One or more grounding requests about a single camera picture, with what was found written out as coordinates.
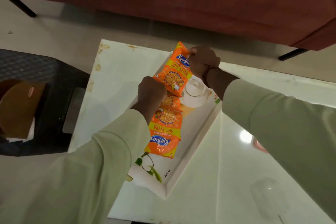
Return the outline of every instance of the kurkure packet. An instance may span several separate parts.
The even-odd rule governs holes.
[[[145,152],[163,157],[174,158],[175,151],[181,140],[182,112],[180,99],[168,96],[163,101],[149,123],[150,142]]]
[[[187,48],[179,42],[163,71],[153,76],[155,80],[163,83],[167,90],[178,97],[182,96],[182,91],[187,81],[193,75],[187,60],[188,54]]]

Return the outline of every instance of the table top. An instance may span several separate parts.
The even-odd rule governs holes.
[[[168,55],[166,51],[102,40],[69,152],[119,117],[136,97],[142,78],[152,76]],[[220,67],[265,88],[297,94],[311,102],[322,103],[317,102],[321,90],[324,96],[336,94],[336,86],[318,80],[224,62]],[[323,101],[336,106],[332,98]],[[124,182],[108,217],[170,224],[333,223],[269,154],[241,139],[242,131],[221,113],[167,200]],[[269,184],[275,189],[265,193]]]

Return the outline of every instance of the blue logo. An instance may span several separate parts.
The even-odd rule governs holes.
[[[189,67],[189,61],[187,60],[187,58],[185,56],[183,56],[182,54],[180,54],[179,56],[176,57],[177,59],[179,59],[179,61],[185,65],[186,67]]]
[[[150,137],[150,142],[154,142],[162,146],[167,146],[170,142],[170,139],[166,139],[165,137],[155,135]]]

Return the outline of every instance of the sleeve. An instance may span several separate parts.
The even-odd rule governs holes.
[[[127,110],[17,190],[0,206],[1,223],[104,223],[131,163],[148,142],[145,118]]]
[[[222,110],[336,221],[336,109],[237,79],[225,91]]]

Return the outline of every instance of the black metal leg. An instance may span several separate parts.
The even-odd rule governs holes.
[[[20,0],[9,0],[9,1],[11,1],[17,7],[19,7],[29,17],[32,17],[32,18],[36,17],[36,13],[30,10],[29,7],[26,6],[24,3],[22,3]]]
[[[286,53],[285,55],[280,56],[278,59],[281,60],[281,61],[284,61],[286,59],[290,59],[290,58],[295,57],[295,56],[297,56],[301,53],[304,53],[304,52],[308,52],[308,50],[302,49],[302,48],[297,48],[296,50],[293,50],[291,52]]]

